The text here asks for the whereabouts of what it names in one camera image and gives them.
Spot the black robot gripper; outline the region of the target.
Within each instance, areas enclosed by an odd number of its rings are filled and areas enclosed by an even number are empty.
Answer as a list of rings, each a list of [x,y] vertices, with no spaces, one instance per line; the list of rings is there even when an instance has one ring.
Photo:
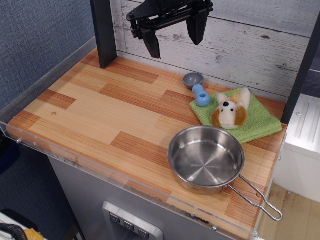
[[[199,45],[205,34],[207,17],[213,11],[210,0],[146,0],[126,15],[135,38],[143,38],[152,58],[161,59],[157,30],[186,22],[192,42]]]

